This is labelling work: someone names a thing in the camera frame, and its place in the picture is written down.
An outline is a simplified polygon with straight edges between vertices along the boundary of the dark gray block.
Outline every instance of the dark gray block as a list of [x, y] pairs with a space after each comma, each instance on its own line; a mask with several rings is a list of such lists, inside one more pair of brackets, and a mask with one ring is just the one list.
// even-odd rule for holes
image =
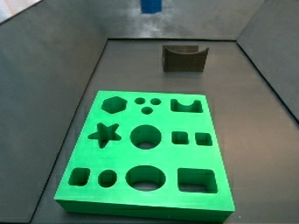
[[198, 45], [165, 45], [163, 70], [166, 72], [203, 72], [210, 48]]

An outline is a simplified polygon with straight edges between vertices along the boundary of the dark gray floor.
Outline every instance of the dark gray floor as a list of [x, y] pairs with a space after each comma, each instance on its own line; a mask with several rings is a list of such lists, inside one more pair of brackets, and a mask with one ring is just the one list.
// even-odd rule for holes
[[[163, 45], [210, 47], [205, 73], [165, 73]], [[298, 223], [299, 128], [233, 42], [109, 41], [34, 223], [187, 223], [66, 213], [54, 201], [99, 90], [206, 94], [238, 211], [226, 223]]]

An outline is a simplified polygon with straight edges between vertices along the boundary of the blue object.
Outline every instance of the blue object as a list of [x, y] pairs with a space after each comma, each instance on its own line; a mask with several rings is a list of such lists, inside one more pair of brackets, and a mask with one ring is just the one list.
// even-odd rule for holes
[[154, 14], [163, 10], [163, 0], [142, 0], [142, 12]]

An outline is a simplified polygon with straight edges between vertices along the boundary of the green foam block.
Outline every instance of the green foam block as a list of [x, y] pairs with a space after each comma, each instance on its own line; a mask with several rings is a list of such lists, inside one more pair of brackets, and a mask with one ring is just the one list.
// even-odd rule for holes
[[235, 206], [206, 96], [99, 91], [55, 199], [74, 213], [225, 221]]

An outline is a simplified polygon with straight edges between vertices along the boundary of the rectangular hole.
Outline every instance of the rectangular hole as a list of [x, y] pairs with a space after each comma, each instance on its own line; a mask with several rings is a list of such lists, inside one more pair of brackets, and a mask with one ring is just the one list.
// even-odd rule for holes
[[179, 190], [187, 193], [217, 193], [218, 185], [215, 173], [211, 170], [187, 169], [178, 170]]
[[90, 181], [90, 169], [75, 168], [70, 175], [71, 186], [85, 186]]
[[195, 133], [195, 140], [198, 145], [213, 146], [211, 134]]
[[189, 133], [182, 131], [174, 131], [173, 132], [173, 143], [174, 144], [189, 144]]

